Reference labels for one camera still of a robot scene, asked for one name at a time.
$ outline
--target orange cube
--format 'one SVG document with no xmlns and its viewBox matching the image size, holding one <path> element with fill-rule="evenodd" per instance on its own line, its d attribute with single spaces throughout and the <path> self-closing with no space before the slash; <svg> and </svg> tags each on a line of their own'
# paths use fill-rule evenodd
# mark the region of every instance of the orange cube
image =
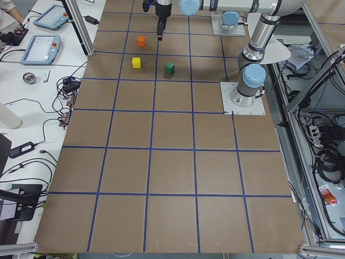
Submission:
<svg viewBox="0 0 345 259">
<path fill-rule="evenodd" d="M 146 46 L 146 37 L 145 36 L 138 36 L 138 46 L 145 47 Z"/>
</svg>

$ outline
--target colored block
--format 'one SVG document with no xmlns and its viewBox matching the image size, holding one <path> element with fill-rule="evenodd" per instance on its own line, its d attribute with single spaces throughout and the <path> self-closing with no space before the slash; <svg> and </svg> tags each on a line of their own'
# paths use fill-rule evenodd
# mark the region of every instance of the colored block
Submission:
<svg viewBox="0 0 345 259">
<path fill-rule="evenodd" d="M 134 69 L 140 69 L 141 68 L 140 58 L 132 58 L 132 66 Z"/>
<path fill-rule="evenodd" d="M 146 37 L 139 35 L 137 43 L 138 43 L 138 46 L 145 47 L 146 46 Z"/>
<path fill-rule="evenodd" d="M 165 65 L 164 70 L 167 74 L 173 74 L 175 72 L 175 64 L 168 62 L 167 65 Z"/>
</svg>

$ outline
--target mounting plate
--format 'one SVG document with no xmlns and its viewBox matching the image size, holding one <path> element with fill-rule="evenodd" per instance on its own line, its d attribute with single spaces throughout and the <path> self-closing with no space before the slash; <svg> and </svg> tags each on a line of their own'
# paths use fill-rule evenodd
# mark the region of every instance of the mounting plate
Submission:
<svg viewBox="0 0 345 259">
<path fill-rule="evenodd" d="M 263 100 L 261 97 L 256 98 L 254 100 L 254 103 L 247 108 L 238 107 L 231 101 L 230 94 L 232 90 L 237 87 L 237 85 L 238 83 L 236 82 L 221 82 L 220 83 L 220 89 L 222 90 L 224 114 L 232 115 L 233 113 L 233 114 L 240 114 L 240 115 L 266 115 Z"/>
<path fill-rule="evenodd" d="M 237 25 L 233 30 L 223 30 L 219 26 L 219 21 L 222 18 L 222 15 L 211 15 L 212 20 L 212 28 L 213 28 L 213 35 L 220 35 L 220 36 L 237 36 L 237 37 L 244 37 L 246 36 L 246 31 L 244 30 L 243 25 Z M 239 23 L 242 22 L 242 18 L 240 17 L 238 20 Z"/>
</svg>

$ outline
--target white cylinder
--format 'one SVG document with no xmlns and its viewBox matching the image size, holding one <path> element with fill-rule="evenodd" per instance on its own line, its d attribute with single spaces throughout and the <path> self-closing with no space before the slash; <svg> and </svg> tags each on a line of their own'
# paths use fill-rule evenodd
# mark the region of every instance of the white cylinder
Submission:
<svg viewBox="0 0 345 259">
<path fill-rule="evenodd" d="M 23 124 L 22 119 L 2 103 L 0 103 L 0 122 L 13 130 L 21 127 Z"/>
</svg>

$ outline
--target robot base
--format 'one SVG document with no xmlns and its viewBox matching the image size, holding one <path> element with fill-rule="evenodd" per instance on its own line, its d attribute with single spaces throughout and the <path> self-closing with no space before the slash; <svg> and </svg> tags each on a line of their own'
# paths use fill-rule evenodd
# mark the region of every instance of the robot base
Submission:
<svg viewBox="0 0 345 259">
<path fill-rule="evenodd" d="M 243 25 L 236 25 L 234 29 L 231 30 L 223 30 L 219 26 L 219 21 L 222 19 L 222 15 L 211 15 L 212 19 L 212 28 L 213 28 L 213 35 L 220 35 L 220 36 L 238 36 L 244 37 L 246 36 L 246 32 L 244 30 Z M 242 22 L 242 18 L 240 17 L 238 20 L 239 23 Z"/>
<path fill-rule="evenodd" d="M 231 115 L 232 113 L 240 115 L 266 115 L 263 100 L 261 97 L 255 98 L 253 100 L 252 105 L 246 108 L 239 107 L 232 102 L 230 96 L 232 91 L 237 88 L 237 84 L 238 83 L 235 82 L 220 83 L 220 88 L 222 90 L 224 113 L 227 115 Z"/>
</svg>

